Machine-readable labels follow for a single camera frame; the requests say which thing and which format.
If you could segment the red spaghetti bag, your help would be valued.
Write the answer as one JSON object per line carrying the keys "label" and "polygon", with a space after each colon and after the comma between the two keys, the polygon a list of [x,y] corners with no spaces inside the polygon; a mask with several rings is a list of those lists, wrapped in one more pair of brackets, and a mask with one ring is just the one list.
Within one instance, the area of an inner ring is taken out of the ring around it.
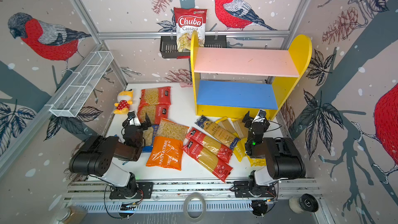
{"label": "red spaghetti bag", "polygon": [[188,131],[186,139],[196,141],[226,163],[229,163],[231,160],[233,152],[230,148],[196,128],[191,128]]}
{"label": "red spaghetti bag", "polygon": [[233,169],[229,164],[220,160],[215,154],[196,141],[188,141],[182,149],[189,157],[197,161],[222,182],[226,181]]}

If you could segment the dark blue spaghetti bag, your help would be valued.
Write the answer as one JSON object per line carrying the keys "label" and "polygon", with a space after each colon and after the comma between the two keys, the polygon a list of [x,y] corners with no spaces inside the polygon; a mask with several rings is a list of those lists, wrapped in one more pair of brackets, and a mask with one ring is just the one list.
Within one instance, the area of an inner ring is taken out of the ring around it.
{"label": "dark blue spaghetti bag", "polygon": [[220,143],[229,147],[231,150],[234,150],[237,143],[240,141],[238,137],[233,135],[231,132],[225,130],[224,128],[217,125],[215,122],[211,121],[205,116],[201,116],[195,124],[210,134],[213,138],[215,138]]}

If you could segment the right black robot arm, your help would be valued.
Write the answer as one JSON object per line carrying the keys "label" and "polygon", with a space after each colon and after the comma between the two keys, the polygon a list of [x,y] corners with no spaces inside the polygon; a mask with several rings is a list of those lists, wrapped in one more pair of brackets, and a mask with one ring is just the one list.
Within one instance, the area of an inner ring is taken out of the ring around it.
{"label": "right black robot arm", "polygon": [[259,110],[256,117],[250,117],[248,112],[243,117],[243,123],[248,129],[246,155],[266,162],[264,168],[251,172],[250,188],[268,187],[280,180],[306,176],[304,161],[291,138],[264,137],[270,126],[264,110]]}

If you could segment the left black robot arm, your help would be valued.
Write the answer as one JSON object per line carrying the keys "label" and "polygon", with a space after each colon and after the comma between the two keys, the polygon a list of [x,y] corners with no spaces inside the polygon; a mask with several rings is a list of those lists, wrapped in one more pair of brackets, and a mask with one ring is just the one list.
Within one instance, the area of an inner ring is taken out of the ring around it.
{"label": "left black robot arm", "polygon": [[92,136],[88,138],[69,162],[69,171],[79,175],[97,177],[115,188],[136,192],[135,175],[113,163],[113,158],[123,161],[137,161],[146,140],[144,131],[151,127],[148,115],[142,122],[136,122],[135,112],[129,112],[122,123],[124,142],[118,136]]}

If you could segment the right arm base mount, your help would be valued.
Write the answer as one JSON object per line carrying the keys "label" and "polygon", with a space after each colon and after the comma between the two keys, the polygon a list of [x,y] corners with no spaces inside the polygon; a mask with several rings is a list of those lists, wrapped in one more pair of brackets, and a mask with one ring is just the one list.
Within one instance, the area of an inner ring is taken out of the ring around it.
{"label": "right arm base mount", "polygon": [[275,185],[275,181],[265,186],[258,185],[254,177],[249,176],[247,180],[234,181],[230,191],[236,198],[277,198]]}

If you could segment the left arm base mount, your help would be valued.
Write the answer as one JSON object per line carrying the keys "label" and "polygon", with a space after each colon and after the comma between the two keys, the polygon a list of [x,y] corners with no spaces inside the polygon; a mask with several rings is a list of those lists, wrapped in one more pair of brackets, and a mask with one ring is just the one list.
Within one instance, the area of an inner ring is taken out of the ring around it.
{"label": "left arm base mount", "polygon": [[130,200],[130,199],[150,199],[154,183],[150,181],[137,181],[134,174],[130,174],[130,179],[126,186],[111,186],[109,198],[111,200]]}

